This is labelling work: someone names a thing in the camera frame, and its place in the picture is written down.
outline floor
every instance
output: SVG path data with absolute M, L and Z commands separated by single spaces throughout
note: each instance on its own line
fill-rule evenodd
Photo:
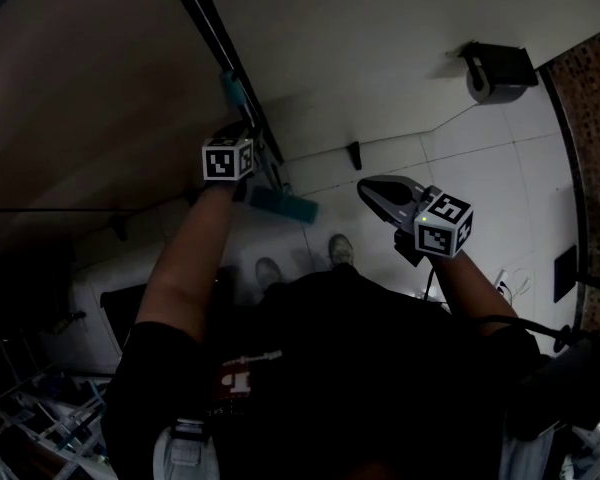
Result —
M 576 290 L 553 303 L 553 261 L 577 241 L 573 184 L 558 122 L 541 85 L 517 102 L 474 107 L 436 130 L 363 144 L 363 170 L 345 150 L 286 164 L 294 193 L 320 205 L 313 225 L 236 204 L 223 264 L 240 272 L 239 298 L 257 302 L 253 274 L 262 256 L 273 258 L 287 280 L 327 269 L 327 242 L 344 233 L 361 274 L 397 292 L 421 296 L 430 264 L 412 267 L 393 249 L 393 228 L 356 193 L 360 178 L 392 173 L 435 184 L 474 205 L 474 230 L 465 250 L 493 281 L 509 274 L 513 306 L 522 317 L 560 328 L 572 324 Z M 104 291 L 145 283 L 164 244 L 188 210 L 184 200 L 133 217 L 129 240 L 109 229 L 76 242 L 72 304 L 87 317 L 47 350 L 64 367 L 111 373 L 121 350 L 104 311 Z M 441 298 L 434 283 L 434 298 Z M 552 354 L 552 340 L 538 336 Z

